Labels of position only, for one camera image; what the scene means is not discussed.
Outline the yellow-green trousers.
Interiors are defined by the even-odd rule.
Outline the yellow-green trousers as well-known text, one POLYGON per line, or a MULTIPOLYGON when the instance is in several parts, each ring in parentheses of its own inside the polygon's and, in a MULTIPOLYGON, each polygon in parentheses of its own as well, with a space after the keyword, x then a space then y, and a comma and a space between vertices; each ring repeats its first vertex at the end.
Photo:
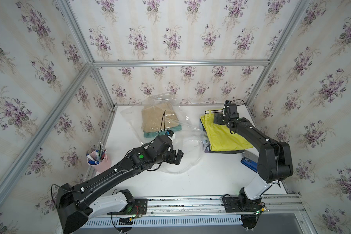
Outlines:
POLYGON ((253 148, 242 136, 231 134, 229 128, 225 125, 214 124, 215 113, 222 113, 222 110, 206 110, 205 114, 200 117, 202 128, 209 141, 206 148, 210 148, 212 151, 236 151, 253 148))

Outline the clear plastic vacuum bag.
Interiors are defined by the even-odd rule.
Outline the clear plastic vacuum bag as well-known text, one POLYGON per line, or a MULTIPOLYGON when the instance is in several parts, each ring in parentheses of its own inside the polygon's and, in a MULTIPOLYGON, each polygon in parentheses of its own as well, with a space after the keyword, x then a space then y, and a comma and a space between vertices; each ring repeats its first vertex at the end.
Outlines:
POLYGON ((187 113, 185 107, 177 102, 177 98, 171 93, 162 93, 159 95, 150 95, 147 99, 128 107, 121 111, 121 115, 124 120, 129 124, 131 130, 139 140, 140 144, 145 144, 155 139, 144 138, 142 126, 142 109, 147 105, 158 104, 161 102, 168 102, 173 106, 173 109, 177 115, 179 124, 182 126, 181 131, 174 132, 175 140, 173 146, 175 150, 182 150, 184 156, 181 160, 180 165, 168 164, 163 162, 160 167, 160 172, 180 175, 188 172, 192 168, 195 168, 203 159, 205 146, 203 143, 207 140, 207 134, 197 125, 192 124, 191 115, 187 113))

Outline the beige trousers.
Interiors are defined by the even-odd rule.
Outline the beige trousers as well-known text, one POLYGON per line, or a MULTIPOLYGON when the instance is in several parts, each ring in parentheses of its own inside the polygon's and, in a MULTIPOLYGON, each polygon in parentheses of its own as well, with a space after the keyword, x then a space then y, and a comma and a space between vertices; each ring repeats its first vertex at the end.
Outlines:
POLYGON ((173 106, 168 102, 147 105, 142 109, 141 114, 141 129, 146 133, 158 132, 164 128, 174 128, 179 125, 173 106))

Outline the dark grey trousers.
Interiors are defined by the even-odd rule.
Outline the dark grey trousers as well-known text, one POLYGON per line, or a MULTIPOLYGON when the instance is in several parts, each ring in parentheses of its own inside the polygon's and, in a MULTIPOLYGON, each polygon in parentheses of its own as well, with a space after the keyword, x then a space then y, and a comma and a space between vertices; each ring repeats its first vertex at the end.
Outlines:
POLYGON ((229 155, 233 155, 233 154, 240 154, 243 153, 245 150, 236 150, 236 151, 212 151, 210 148, 206 148, 204 150, 205 153, 207 154, 229 154, 229 155))

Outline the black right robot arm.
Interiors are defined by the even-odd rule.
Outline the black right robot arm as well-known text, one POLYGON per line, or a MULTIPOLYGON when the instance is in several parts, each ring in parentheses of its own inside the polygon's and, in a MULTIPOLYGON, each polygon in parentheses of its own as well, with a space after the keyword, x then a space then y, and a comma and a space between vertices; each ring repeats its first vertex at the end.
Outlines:
POLYGON ((214 124, 225 125, 231 134, 246 139, 258 152, 257 175, 243 187, 238 195, 238 207, 248 212, 258 207, 262 195, 275 182, 283 181, 293 175, 291 149, 288 143, 276 141, 257 130, 246 118, 237 114, 215 114, 214 124))

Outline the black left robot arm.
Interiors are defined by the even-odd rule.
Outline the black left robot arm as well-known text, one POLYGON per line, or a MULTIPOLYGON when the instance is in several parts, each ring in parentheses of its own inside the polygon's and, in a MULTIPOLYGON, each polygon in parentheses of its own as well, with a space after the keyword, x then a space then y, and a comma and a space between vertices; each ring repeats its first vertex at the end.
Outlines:
POLYGON ((160 135, 140 147, 129 150, 116 165, 83 183, 58 187, 55 207, 63 233, 71 234, 81 228, 95 211, 92 207, 104 193, 123 181, 151 171, 155 164, 179 165, 184 156, 173 148, 171 136, 160 135))

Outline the teal folded garment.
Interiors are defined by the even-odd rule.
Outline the teal folded garment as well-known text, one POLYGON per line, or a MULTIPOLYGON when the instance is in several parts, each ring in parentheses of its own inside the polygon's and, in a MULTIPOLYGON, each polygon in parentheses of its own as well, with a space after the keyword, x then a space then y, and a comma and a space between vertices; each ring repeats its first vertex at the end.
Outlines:
MULTIPOLYGON (((177 132, 177 131, 181 131, 182 130, 182 126, 179 124, 175 127, 166 127, 165 130, 170 130, 173 132, 177 132)), ((156 137, 158 135, 164 135, 164 130, 161 130, 160 132, 143 132, 143 137, 144 138, 152 138, 152 137, 156 137)))

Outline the blue stapler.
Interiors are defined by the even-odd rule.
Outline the blue stapler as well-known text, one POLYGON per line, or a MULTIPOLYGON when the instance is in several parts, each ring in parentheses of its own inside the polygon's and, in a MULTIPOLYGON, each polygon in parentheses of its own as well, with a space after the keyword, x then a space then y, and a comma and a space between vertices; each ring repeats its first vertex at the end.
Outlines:
POLYGON ((250 170, 254 171, 257 173, 257 163, 249 158, 243 158, 241 160, 241 163, 248 167, 250 170))

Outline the pink pen cup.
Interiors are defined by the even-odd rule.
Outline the pink pen cup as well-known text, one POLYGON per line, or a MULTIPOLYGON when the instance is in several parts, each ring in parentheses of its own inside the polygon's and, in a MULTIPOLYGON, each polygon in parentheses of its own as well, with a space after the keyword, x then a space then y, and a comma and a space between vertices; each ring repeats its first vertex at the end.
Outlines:
POLYGON ((104 144, 102 143, 100 143, 96 149, 93 148, 86 153, 86 160, 87 164, 99 173, 108 170, 112 164, 104 144))

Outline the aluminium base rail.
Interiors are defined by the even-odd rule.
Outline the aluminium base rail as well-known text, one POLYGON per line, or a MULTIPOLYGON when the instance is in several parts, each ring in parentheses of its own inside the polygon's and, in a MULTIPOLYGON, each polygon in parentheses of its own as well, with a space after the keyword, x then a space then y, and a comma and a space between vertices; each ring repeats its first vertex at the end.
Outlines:
POLYGON ((301 233, 315 234, 316 230, 298 195, 263 195, 265 210, 261 213, 227 213, 223 196, 136 197, 127 199, 123 193, 101 197, 93 202, 94 212, 81 228, 118 228, 127 232, 134 227, 182 227, 207 225, 241 225, 252 231, 264 214, 292 214, 301 233), (135 199, 148 199, 144 215, 107 215, 120 212, 135 199))

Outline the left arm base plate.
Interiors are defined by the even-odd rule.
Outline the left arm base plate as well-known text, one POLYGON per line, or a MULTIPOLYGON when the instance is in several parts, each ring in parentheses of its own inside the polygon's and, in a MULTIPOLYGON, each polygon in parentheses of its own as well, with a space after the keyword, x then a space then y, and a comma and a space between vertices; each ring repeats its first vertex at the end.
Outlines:
POLYGON ((144 215, 147 213, 148 199, 135 199, 120 212, 109 212, 107 215, 144 215))

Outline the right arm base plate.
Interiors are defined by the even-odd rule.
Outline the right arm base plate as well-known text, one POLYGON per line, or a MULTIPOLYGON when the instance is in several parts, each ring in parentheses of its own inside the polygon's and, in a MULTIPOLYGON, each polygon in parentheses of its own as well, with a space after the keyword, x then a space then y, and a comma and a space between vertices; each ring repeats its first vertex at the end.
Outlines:
POLYGON ((221 198, 225 212, 227 213, 261 213, 265 210, 265 203, 261 199, 249 200, 244 196, 233 197, 224 195, 221 198))

